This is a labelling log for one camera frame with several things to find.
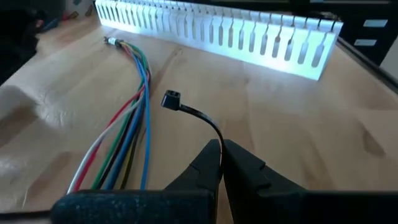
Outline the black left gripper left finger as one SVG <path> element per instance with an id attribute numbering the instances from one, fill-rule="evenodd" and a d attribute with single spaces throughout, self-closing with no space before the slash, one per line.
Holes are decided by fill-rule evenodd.
<path id="1" fill-rule="evenodd" d="M 51 209 L 52 224 L 215 224 L 220 145 L 212 139 L 163 190 L 82 190 Z"/>

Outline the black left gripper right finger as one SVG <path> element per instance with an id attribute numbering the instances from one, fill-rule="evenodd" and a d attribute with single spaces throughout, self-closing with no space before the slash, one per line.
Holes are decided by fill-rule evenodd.
<path id="1" fill-rule="evenodd" d="M 398 224 L 398 191 L 307 190 L 235 142 L 225 145 L 234 224 Z"/>

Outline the black cable loop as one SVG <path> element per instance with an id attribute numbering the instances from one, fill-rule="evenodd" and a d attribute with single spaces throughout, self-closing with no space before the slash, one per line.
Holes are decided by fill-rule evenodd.
<path id="1" fill-rule="evenodd" d="M 205 113 L 202 113 L 199 110 L 196 110 L 195 108 L 189 107 L 187 105 L 181 104 L 181 94 L 179 92 L 173 91 L 173 90 L 167 90 L 164 94 L 163 100 L 161 102 L 162 107 L 173 110 L 173 111 L 182 111 L 184 113 L 190 114 L 196 118 L 201 119 L 202 121 L 206 122 L 209 124 L 217 133 L 218 139 L 220 140 L 220 156 L 221 156 L 221 162 L 220 162 L 220 179 L 223 176 L 223 151 L 226 149 L 225 142 L 224 142 L 224 137 L 221 133 L 220 128 L 218 125 Z"/>

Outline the white slotted cable raceway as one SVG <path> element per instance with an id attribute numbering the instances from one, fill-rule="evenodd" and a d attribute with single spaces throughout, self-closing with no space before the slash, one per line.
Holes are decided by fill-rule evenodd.
<path id="1" fill-rule="evenodd" d="M 342 22 L 167 0 L 96 0 L 104 26 L 318 80 Z"/>

